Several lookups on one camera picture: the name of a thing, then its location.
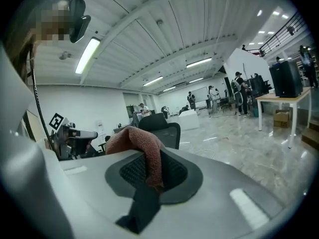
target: table leg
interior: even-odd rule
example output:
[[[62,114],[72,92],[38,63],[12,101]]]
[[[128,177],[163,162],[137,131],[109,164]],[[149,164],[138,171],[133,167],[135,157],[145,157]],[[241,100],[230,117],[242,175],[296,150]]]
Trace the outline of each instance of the table leg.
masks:
[[[293,103],[293,125],[291,127],[291,135],[288,148],[292,148],[297,126],[297,103]]]
[[[311,120],[311,91],[309,91],[309,111],[308,111],[308,125],[307,127],[309,128],[309,123],[310,123],[310,120]]]
[[[257,104],[258,104],[258,119],[259,119],[259,131],[261,131],[262,129],[262,111],[261,111],[261,102],[259,100],[257,100]]]

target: white table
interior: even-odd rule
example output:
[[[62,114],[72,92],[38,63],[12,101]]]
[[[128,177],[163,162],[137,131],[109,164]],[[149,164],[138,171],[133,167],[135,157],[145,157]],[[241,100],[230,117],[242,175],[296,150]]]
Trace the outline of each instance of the white table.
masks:
[[[304,90],[302,93],[297,96],[296,98],[280,98],[276,97],[274,93],[266,94],[261,97],[257,97],[256,100],[258,102],[258,113],[259,113],[259,131],[262,130],[262,111],[261,111],[261,102],[274,102],[279,103],[279,109],[282,109],[283,103],[289,103],[293,105],[293,125],[291,128],[291,135],[290,140],[288,143],[288,148],[291,148],[293,146],[293,140],[296,133],[296,126],[297,126],[297,103],[303,99],[305,96],[309,95],[309,112],[308,112],[308,125],[311,119],[311,88],[310,87],[304,87]]]
[[[197,116],[197,112],[193,109],[189,111],[182,112],[178,116],[178,122],[180,125],[180,129],[187,130],[193,128],[199,128],[199,120]]]

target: fluorescent ceiling light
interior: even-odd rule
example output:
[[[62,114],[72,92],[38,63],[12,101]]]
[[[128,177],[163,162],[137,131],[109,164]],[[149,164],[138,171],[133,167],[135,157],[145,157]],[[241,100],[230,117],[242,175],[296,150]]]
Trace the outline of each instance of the fluorescent ceiling light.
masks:
[[[203,59],[203,60],[199,60],[199,61],[197,61],[195,63],[187,65],[186,68],[189,68],[189,67],[192,67],[192,66],[197,66],[197,65],[199,65],[201,63],[205,63],[205,62],[208,62],[210,60],[211,60],[211,58],[206,58],[206,59]]]
[[[190,81],[189,83],[197,82],[197,81],[200,81],[200,80],[202,80],[202,79],[203,79],[203,78],[199,78],[199,79],[197,79],[197,80]]]
[[[86,64],[89,62],[94,51],[99,46],[100,42],[101,41],[99,39],[96,39],[94,37],[89,41],[89,44],[86,46],[86,48],[85,48],[85,50],[80,58],[78,66],[76,67],[76,70],[75,70],[76,74],[81,74],[83,72]]]
[[[172,90],[172,89],[175,89],[176,87],[171,87],[171,88],[169,88],[169,89],[167,89],[167,90],[163,90],[163,92],[165,92],[165,91],[169,91],[169,90]]]
[[[157,79],[152,80],[152,81],[150,81],[150,82],[147,82],[147,83],[144,84],[143,86],[144,86],[144,87],[145,87],[145,86],[148,86],[149,84],[152,84],[152,83],[154,83],[154,82],[157,82],[157,81],[159,81],[159,80],[161,80],[161,79],[163,79],[163,76],[159,76]]]

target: towel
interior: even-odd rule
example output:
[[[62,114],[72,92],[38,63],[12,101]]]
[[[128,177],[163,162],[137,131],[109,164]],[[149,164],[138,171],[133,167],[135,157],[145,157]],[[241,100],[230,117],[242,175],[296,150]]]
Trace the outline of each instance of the towel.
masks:
[[[112,137],[106,146],[106,154],[114,154],[129,149],[142,150],[145,153],[146,183],[157,187],[162,185],[160,148],[162,142],[152,133],[137,127],[127,126]]]

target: metal railing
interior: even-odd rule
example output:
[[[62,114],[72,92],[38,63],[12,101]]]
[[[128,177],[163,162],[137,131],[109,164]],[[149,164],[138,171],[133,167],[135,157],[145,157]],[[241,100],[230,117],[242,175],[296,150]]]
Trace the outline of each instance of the metal railing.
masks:
[[[260,56],[263,57],[267,53],[276,49],[288,38],[297,33],[303,26],[305,26],[305,24],[303,17],[299,14],[299,12],[296,12],[288,20],[288,22],[277,31],[277,33],[275,33],[263,46],[260,47]]]
[[[249,53],[254,54],[254,55],[260,57],[260,51],[259,51],[259,49],[252,49],[252,50],[246,50],[246,51],[248,51]]]

